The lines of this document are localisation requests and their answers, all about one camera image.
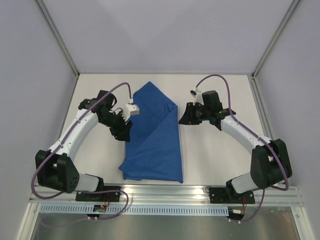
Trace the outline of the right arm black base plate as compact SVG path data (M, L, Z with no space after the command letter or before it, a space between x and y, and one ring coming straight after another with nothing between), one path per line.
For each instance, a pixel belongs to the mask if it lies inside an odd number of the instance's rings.
M249 190L244 193L236 193L226 187L208 186L206 191L211 204L255 204L253 191Z

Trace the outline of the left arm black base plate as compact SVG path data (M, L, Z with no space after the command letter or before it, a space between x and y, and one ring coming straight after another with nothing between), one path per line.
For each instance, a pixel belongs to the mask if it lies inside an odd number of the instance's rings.
M120 186L103 186L99 191L108 191L108 193L77 193L75 200L77 202L110 202L118 203L120 200L120 192L111 192L121 190Z

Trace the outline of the blue surgical drape cloth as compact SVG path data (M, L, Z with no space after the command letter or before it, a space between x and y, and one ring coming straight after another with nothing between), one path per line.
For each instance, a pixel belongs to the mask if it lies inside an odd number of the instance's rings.
M150 81L133 100L139 114L130 118L130 142L119 166L123 179L183 183L178 106Z

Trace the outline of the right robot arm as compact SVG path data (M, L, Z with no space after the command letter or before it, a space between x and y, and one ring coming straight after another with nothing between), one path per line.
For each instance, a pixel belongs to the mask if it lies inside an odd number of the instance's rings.
M194 89L190 94L194 101L186 104L185 112L178 122L180 125L199 125L208 121L251 154L249 172L226 182L225 196L228 201L236 203L246 192L274 188L279 182L285 183L284 190L288 189L288 179L293 172L283 140L258 135L245 126L236 119L236 113L232 109L223 108L215 90L201 92Z

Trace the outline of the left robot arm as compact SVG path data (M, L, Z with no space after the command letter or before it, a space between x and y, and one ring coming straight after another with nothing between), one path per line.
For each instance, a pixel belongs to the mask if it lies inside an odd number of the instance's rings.
M79 173L74 160L97 124L109 128L117 141L131 140L133 122L130 117L138 115L140 109L132 99L124 107L113 109L116 104L117 98L105 90L100 90L97 97L84 99L79 104L73 121L62 136L48 150L39 150L35 155L35 175L40 186L68 194L87 192L95 201L104 197L103 179Z

